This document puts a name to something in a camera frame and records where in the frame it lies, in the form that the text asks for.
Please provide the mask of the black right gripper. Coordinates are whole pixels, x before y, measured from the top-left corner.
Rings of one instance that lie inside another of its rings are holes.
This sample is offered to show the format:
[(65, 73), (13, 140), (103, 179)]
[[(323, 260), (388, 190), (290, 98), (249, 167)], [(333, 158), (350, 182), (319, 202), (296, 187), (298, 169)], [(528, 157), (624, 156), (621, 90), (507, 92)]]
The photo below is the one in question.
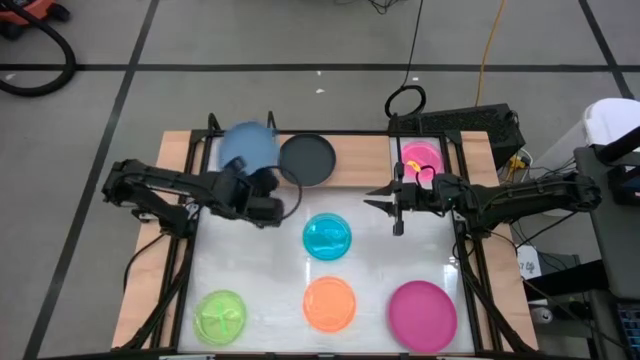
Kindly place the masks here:
[(365, 203), (378, 208), (385, 213), (393, 213), (394, 225), (393, 235), (404, 234), (404, 211), (435, 212), (432, 203), (432, 191), (425, 190), (417, 183), (405, 183), (404, 164), (398, 161), (394, 165), (394, 183), (372, 190), (368, 196), (390, 196), (394, 195), (394, 203), (378, 200), (365, 200)]

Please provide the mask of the blue plate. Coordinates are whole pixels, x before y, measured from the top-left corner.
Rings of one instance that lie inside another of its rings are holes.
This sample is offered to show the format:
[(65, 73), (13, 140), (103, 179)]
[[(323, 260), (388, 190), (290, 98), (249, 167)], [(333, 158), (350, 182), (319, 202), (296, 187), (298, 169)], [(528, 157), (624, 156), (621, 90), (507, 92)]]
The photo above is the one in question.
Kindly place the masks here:
[(273, 130), (258, 122), (243, 122), (226, 131), (218, 147), (218, 166), (223, 168), (236, 157), (242, 158), (248, 175), (276, 165), (279, 146)]

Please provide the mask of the small translucent pink plate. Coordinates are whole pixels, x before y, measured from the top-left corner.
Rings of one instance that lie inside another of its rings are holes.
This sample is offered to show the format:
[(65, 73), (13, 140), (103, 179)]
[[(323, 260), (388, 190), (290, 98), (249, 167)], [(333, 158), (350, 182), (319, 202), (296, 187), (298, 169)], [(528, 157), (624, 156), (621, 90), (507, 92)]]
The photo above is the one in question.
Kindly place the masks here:
[[(420, 183), (429, 187), (436, 174), (444, 172), (444, 162), (440, 150), (431, 142), (412, 141), (401, 147), (401, 158), (404, 164), (404, 181)], [(415, 161), (421, 166), (416, 172), (407, 165), (408, 161)]]

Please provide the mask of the translucent cyan plate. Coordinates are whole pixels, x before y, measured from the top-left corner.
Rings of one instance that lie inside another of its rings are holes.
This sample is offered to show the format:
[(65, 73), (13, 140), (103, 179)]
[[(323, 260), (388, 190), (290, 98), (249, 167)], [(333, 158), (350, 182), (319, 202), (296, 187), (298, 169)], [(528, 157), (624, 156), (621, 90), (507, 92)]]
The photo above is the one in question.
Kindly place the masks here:
[(302, 239), (305, 249), (313, 258), (333, 261), (343, 257), (350, 249), (352, 232), (343, 217), (321, 213), (307, 221)]

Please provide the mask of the dark grey plate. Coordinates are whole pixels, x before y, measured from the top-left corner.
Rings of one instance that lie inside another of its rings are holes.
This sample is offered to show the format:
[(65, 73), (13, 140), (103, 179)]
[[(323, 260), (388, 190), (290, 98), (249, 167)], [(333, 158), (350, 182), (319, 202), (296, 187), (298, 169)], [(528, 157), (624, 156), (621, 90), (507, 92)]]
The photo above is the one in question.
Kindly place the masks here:
[(336, 152), (331, 143), (317, 134), (299, 134), (280, 147), (281, 175), (292, 184), (313, 187), (328, 180), (336, 166)]

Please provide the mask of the large magenta plate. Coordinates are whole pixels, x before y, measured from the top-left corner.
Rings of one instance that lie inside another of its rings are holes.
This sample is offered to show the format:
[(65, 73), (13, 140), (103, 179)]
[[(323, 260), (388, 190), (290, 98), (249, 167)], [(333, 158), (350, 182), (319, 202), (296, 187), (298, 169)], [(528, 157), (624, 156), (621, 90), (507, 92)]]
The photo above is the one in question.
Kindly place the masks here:
[(437, 285), (410, 281), (390, 297), (387, 319), (393, 337), (418, 353), (438, 353), (456, 335), (457, 312), (447, 293)]

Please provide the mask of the translucent orange plate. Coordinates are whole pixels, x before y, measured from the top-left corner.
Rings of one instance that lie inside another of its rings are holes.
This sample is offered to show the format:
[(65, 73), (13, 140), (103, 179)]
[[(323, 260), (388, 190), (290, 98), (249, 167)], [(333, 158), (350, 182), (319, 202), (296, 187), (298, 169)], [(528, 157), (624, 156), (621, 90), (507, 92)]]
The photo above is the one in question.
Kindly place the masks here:
[(351, 286), (335, 276), (312, 281), (305, 289), (302, 309), (309, 325), (326, 333), (348, 327), (356, 313), (356, 296)]

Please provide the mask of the translucent green plate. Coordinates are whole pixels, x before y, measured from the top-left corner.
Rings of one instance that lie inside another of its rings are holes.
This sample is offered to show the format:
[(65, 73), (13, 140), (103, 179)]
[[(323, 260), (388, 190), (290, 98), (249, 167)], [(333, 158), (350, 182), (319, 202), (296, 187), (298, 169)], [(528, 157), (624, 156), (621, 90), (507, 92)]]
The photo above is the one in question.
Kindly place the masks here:
[(216, 290), (204, 296), (194, 310), (196, 337), (209, 345), (228, 345), (243, 332), (247, 309), (242, 297), (230, 290)]

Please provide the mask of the white paper label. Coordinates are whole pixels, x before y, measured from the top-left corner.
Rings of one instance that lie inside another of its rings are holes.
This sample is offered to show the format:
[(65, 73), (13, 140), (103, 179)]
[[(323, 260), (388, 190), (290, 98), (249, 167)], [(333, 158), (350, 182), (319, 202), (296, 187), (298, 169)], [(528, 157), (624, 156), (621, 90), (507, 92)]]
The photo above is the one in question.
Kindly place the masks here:
[(520, 274), (529, 280), (542, 275), (537, 250), (530, 245), (524, 245), (517, 249), (517, 259)]

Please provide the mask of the grey desk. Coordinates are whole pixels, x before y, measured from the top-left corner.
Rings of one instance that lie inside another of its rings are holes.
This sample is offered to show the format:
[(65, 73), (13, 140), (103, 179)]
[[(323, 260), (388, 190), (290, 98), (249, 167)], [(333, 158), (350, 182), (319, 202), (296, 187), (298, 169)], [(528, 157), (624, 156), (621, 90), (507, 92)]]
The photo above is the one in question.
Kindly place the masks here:
[(640, 206), (619, 205), (608, 185), (610, 167), (591, 147), (574, 150), (580, 174), (601, 189), (602, 202), (590, 213), (610, 291), (619, 298), (640, 300)]

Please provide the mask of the white cylindrical container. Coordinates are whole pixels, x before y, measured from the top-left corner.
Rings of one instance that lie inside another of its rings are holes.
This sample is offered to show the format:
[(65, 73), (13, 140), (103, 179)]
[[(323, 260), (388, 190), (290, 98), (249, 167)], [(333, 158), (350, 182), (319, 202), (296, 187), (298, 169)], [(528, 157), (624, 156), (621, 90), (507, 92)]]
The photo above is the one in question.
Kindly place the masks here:
[(606, 98), (591, 104), (583, 114), (588, 145), (607, 145), (640, 126), (640, 101)]

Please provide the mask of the orange vacuum cleaner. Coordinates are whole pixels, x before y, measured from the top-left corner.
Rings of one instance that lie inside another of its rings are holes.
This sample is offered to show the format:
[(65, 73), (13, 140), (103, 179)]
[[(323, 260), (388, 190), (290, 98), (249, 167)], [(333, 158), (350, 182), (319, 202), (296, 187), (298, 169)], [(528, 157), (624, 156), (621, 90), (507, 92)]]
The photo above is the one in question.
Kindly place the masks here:
[(26, 28), (51, 35), (50, 19), (65, 23), (71, 12), (57, 0), (0, 0), (0, 36), (7, 40), (19, 39)]

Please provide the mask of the keyboard with blue light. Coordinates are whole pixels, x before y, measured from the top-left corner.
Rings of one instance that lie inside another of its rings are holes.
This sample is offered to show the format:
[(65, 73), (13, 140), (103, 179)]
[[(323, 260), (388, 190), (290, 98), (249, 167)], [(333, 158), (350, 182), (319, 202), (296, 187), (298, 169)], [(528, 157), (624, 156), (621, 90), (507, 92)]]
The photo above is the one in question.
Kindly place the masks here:
[(640, 349), (640, 301), (618, 302), (616, 312), (623, 337), (630, 347)]

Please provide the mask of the wooden shelf with black frame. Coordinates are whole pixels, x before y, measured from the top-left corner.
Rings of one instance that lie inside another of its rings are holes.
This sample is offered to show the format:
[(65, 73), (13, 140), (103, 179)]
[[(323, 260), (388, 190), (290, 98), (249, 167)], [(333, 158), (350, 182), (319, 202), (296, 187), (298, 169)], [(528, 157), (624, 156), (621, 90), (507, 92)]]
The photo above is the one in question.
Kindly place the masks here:
[[(317, 134), (331, 143), (337, 157), (335, 169), (328, 180), (313, 187), (374, 188), (392, 178), (390, 138), (386, 132), (279, 129), (272, 112), (267, 115), (266, 125), (275, 132), (279, 158), (281, 145), (294, 135)], [(281, 174), (284, 169), (279, 167), (279, 171)]]

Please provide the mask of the black metal table frame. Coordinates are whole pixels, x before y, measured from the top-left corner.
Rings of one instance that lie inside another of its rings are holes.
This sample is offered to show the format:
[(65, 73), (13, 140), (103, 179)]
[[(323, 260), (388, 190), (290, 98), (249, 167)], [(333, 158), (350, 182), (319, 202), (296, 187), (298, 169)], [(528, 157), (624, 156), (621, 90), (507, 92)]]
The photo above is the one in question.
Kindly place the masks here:
[[(166, 131), (156, 164), (170, 170), (199, 172), (209, 159), (209, 149), (206, 147), (209, 133), (208, 129)], [(378, 150), (371, 154), (367, 151), (387, 137), (384, 131), (318, 130), (316, 133), (328, 138), (338, 156), (364, 161), (383, 158)], [(485, 132), (450, 130), (442, 135), (446, 139), (445, 164), (454, 173), (468, 175), (473, 183), (487, 186), (498, 183), (493, 168), (493, 153)], [(524, 285), (516, 272), (517, 259), (508, 252), (506, 245), (511, 238), (508, 226), (498, 226), (495, 233), (483, 241), (483, 255), (472, 261), (472, 267), (483, 271), (487, 290), (492, 293), (496, 307), (514, 331), (528, 345), (537, 348), (538, 342), (526, 304)], [(177, 276), (186, 248), (192, 244), (191, 240), (171, 240), (155, 249), (151, 248), (133, 266), (132, 279), (124, 292), (112, 340), (114, 350), (126, 345), (143, 326), (153, 307), (166, 292), (169, 282)], [(142, 350), (166, 350), (177, 345), (178, 321), (182, 311), (179, 302), (186, 298), (186, 290), (186, 287), (180, 288), (171, 298), (168, 309), (159, 316), (159, 323), (152, 329), (159, 333), (159, 340), (154, 341), (153, 336), (149, 335), (140, 346)]]

